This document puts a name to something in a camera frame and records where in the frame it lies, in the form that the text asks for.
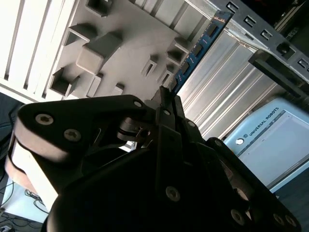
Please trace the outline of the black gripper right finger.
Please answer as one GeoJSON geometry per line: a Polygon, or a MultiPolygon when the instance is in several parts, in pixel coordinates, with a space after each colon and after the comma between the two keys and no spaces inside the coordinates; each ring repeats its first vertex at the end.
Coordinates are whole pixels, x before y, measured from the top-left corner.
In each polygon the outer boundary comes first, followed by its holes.
{"type": "Polygon", "coordinates": [[[301,225],[266,186],[215,137],[204,140],[173,99],[183,158],[206,197],[206,213],[220,232],[299,232],[301,225]]]}

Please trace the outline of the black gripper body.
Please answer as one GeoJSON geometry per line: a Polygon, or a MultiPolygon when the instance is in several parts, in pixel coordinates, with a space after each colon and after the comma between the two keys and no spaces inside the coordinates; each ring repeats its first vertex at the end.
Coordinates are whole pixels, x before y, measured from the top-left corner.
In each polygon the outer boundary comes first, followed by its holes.
{"type": "Polygon", "coordinates": [[[124,155],[68,186],[46,222],[48,232],[230,232],[193,167],[172,152],[124,155]]]}

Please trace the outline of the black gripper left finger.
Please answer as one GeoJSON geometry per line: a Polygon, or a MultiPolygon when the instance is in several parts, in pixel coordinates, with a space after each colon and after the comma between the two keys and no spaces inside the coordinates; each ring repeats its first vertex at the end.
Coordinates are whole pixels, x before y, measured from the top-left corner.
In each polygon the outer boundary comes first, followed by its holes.
{"type": "Polygon", "coordinates": [[[117,95],[26,104],[17,112],[5,168],[50,207],[82,176],[86,156],[128,141],[157,157],[180,156],[183,117],[180,98],[165,87],[148,102],[117,95]]]}

